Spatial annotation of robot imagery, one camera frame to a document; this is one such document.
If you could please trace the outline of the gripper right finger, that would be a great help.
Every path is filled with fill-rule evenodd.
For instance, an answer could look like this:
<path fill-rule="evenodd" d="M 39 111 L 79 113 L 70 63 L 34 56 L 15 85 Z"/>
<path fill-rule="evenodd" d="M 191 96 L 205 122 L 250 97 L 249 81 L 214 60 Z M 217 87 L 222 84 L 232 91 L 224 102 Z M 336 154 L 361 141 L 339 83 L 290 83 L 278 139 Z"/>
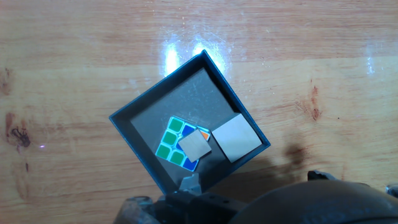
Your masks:
<path fill-rule="evenodd" d="M 319 170 L 311 170 L 307 172 L 307 180 L 338 180 L 336 177 L 327 172 Z"/>

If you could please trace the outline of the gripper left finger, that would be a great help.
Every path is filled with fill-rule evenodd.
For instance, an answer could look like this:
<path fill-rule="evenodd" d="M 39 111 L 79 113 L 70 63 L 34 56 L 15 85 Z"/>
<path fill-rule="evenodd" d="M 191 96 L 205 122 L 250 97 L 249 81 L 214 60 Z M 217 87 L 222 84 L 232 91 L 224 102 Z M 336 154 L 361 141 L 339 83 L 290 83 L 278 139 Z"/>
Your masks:
<path fill-rule="evenodd" d="M 152 201 L 150 197 L 127 198 L 114 224 L 129 223 L 228 223 L 246 204 L 201 191 L 200 176 L 183 178 L 177 191 Z"/>

